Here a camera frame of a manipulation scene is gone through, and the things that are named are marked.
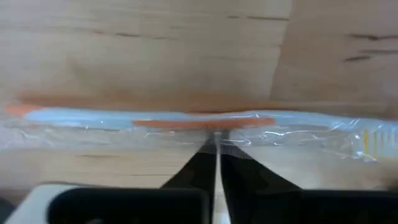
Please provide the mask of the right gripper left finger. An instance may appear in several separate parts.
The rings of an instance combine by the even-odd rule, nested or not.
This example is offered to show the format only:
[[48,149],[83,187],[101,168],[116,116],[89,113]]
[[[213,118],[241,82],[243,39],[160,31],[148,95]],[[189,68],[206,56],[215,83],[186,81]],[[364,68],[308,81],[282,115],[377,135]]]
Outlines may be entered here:
[[216,150],[210,137],[159,188],[67,190],[52,199],[46,219],[49,224],[211,224]]

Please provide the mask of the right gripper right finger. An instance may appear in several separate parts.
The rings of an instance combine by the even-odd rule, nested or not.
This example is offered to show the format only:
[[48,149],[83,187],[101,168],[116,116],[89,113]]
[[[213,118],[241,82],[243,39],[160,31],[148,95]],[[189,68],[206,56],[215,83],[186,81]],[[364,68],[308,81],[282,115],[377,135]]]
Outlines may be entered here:
[[398,192],[302,189],[230,140],[220,154],[231,224],[398,224]]

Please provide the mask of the red toothbrush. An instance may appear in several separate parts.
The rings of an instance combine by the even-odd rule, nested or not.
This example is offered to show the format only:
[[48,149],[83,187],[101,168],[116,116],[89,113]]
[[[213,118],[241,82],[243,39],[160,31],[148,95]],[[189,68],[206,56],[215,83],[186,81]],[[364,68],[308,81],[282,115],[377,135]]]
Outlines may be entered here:
[[263,126],[318,126],[354,132],[354,150],[375,159],[398,159],[398,121],[345,118],[296,111],[243,111],[216,114],[179,112],[100,111],[11,105],[6,112],[29,121],[79,128],[123,130],[238,129]]

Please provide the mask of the white plastic bin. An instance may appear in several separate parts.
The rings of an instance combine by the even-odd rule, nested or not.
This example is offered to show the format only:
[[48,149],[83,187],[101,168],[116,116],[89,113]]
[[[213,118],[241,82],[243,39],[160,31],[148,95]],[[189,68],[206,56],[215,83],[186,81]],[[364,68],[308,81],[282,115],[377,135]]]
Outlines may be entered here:
[[35,187],[12,212],[4,224],[49,224],[47,210],[51,201],[61,193],[79,188],[77,185],[44,184]]

